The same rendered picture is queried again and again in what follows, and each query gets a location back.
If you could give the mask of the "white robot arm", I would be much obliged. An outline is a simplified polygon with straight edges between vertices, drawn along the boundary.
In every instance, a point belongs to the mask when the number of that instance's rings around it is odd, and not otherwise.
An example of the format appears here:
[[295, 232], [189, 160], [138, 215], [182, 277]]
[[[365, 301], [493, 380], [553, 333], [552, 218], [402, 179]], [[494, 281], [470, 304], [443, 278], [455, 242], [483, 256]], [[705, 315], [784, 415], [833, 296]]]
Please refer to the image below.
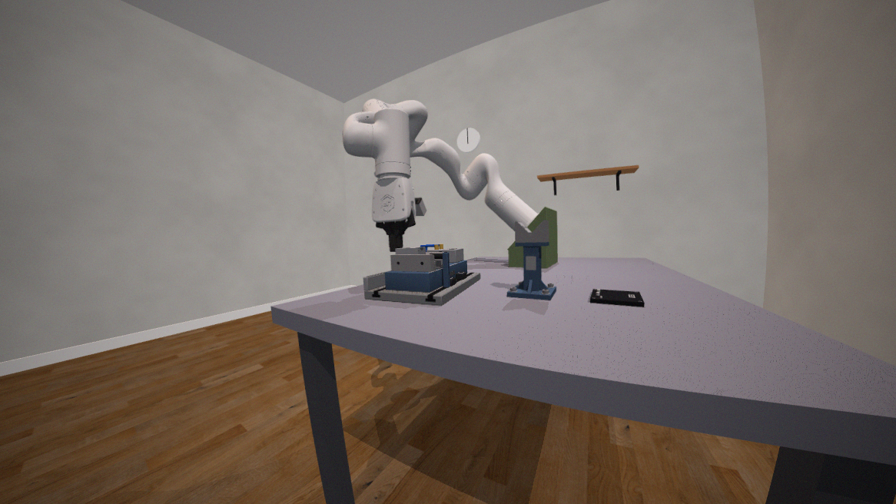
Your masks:
[[427, 116], [425, 105], [419, 101], [387, 104], [370, 99], [362, 112], [345, 121], [343, 146], [349, 155], [376, 159], [376, 177], [410, 178], [410, 158], [423, 157], [449, 175], [465, 200], [476, 198], [488, 184], [485, 203], [493, 213], [514, 231], [515, 221], [528, 227], [536, 212], [504, 186], [495, 158], [477, 155], [461, 175], [459, 155], [446, 142], [438, 138], [415, 141]]

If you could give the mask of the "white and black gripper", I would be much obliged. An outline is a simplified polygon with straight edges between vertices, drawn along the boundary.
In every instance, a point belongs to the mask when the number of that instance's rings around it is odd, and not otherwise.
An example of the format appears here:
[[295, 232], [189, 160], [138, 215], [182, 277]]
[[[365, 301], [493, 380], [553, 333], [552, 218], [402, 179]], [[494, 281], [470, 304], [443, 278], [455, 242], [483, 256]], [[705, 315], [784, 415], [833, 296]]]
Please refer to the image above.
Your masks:
[[408, 227], [416, 224], [413, 185], [408, 177], [377, 179], [373, 188], [372, 218], [374, 222], [379, 222], [376, 227], [384, 229], [389, 235], [390, 251], [403, 248], [403, 234]]

